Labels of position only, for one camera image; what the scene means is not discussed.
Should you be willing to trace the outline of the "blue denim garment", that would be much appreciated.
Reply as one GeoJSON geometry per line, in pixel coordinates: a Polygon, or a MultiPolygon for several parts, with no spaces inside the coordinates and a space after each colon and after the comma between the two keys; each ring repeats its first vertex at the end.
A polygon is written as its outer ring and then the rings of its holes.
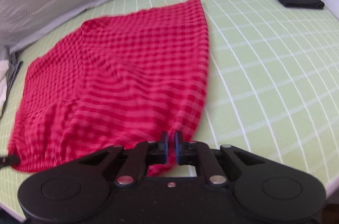
{"type": "Polygon", "coordinates": [[[11,91],[11,88],[15,82],[15,79],[17,78],[17,75],[22,67],[23,61],[19,61],[17,58],[17,53],[9,53],[9,49],[6,46],[1,45],[1,60],[2,59],[8,59],[9,60],[9,69],[6,74],[7,78],[7,93],[6,93],[6,101],[3,105],[2,111],[1,111],[1,117],[3,116],[3,113],[5,111],[6,102],[9,96],[9,93],[11,91]]]}

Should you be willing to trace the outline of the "white shirt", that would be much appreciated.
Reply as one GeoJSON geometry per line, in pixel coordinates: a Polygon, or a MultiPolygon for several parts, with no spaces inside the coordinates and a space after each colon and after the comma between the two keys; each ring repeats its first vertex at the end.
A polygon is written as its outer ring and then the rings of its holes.
{"type": "Polygon", "coordinates": [[[9,69],[9,60],[2,59],[0,61],[0,107],[1,107],[1,111],[6,101],[6,93],[7,93],[6,74],[7,74],[8,69],[9,69]]]}

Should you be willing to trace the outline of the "red checkered shorts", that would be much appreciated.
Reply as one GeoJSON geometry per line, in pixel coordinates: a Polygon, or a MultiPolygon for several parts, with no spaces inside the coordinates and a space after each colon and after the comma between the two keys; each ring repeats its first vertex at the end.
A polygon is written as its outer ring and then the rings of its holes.
{"type": "Polygon", "coordinates": [[[28,67],[7,150],[40,172],[111,145],[192,139],[207,95],[200,0],[84,22],[28,67]]]}

